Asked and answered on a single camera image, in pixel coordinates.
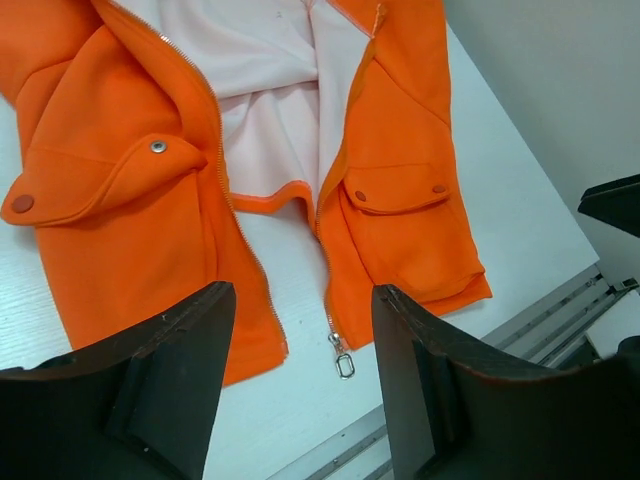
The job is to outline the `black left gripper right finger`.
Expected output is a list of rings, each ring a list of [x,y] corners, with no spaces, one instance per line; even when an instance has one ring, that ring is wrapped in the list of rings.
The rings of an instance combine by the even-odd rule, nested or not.
[[[639,341],[573,370],[533,364],[372,292],[375,351],[398,479],[635,479]]]

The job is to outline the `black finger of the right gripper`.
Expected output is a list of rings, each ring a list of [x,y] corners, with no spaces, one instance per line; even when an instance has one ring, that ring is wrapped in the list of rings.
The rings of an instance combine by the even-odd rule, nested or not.
[[[640,175],[587,189],[578,212],[635,237],[640,236]]]

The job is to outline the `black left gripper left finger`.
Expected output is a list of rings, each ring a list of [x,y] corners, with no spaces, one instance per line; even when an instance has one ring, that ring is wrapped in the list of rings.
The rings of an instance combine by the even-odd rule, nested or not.
[[[199,479],[236,295],[215,282],[32,369],[1,373],[5,479]]]

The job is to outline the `silver zipper pull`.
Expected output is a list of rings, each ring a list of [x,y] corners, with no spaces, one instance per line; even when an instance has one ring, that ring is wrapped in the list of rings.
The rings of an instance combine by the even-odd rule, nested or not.
[[[351,355],[345,349],[342,338],[338,332],[331,332],[328,340],[335,350],[335,366],[338,375],[343,380],[348,380],[355,375],[355,366]]]

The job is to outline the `orange jacket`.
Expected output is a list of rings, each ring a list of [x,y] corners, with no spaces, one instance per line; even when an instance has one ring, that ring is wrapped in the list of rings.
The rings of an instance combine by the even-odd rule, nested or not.
[[[491,296],[460,192],[439,1],[5,1],[1,92],[70,343],[206,284],[237,295],[233,384],[288,353],[241,214],[291,207],[347,352],[393,284],[448,314]]]

